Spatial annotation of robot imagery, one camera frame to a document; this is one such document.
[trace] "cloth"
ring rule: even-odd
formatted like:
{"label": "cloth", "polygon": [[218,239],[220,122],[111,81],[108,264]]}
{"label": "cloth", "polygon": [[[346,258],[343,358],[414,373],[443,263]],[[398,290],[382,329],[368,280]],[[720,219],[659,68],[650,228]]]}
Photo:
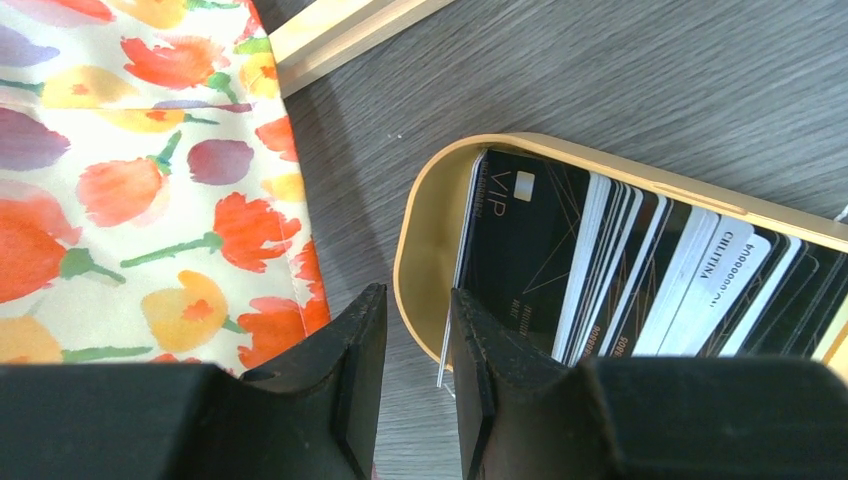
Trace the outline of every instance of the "cloth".
{"label": "cloth", "polygon": [[0,362],[216,362],[324,326],[249,0],[0,0]]}

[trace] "card chip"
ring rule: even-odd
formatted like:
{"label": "card chip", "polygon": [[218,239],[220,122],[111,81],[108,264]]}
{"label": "card chip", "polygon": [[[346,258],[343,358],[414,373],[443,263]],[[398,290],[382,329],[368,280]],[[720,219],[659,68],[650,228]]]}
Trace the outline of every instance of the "card chip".
{"label": "card chip", "polygon": [[513,196],[519,200],[529,202],[533,198],[533,183],[536,175],[528,172],[518,172],[515,177],[515,192]]}

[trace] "wooden frame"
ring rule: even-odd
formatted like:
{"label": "wooden frame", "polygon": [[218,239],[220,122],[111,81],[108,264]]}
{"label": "wooden frame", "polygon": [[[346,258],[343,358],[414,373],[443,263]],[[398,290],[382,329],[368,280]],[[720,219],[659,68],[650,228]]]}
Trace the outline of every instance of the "wooden frame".
{"label": "wooden frame", "polygon": [[283,98],[454,0],[315,0],[269,35]]}

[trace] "card holder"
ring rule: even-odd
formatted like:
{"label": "card holder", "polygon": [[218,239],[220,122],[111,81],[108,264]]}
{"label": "card holder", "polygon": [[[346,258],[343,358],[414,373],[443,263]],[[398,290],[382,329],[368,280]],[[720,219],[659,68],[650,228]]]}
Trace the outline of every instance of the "card holder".
{"label": "card holder", "polygon": [[[436,362],[442,347],[465,217],[472,165],[493,148],[529,153],[595,172],[613,180],[752,225],[848,253],[848,225],[833,222],[706,184],[615,155],[535,133],[479,135],[437,153],[415,180],[406,206],[394,265],[401,317],[418,345]],[[842,301],[837,319],[848,315]],[[838,345],[848,332],[828,331]],[[826,352],[819,360],[848,372],[848,353]]]}

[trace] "wood grain surface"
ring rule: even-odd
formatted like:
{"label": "wood grain surface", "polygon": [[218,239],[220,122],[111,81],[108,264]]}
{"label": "wood grain surface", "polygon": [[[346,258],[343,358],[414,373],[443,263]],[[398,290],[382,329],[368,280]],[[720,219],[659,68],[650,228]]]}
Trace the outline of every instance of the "wood grain surface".
{"label": "wood grain surface", "polygon": [[[308,2],[257,3],[273,28]],[[839,1],[457,0],[286,101],[334,312],[390,283],[412,181],[474,133],[546,133],[833,217],[846,32]],[[452,399],[390,315],[378,472],[459,478]]]}

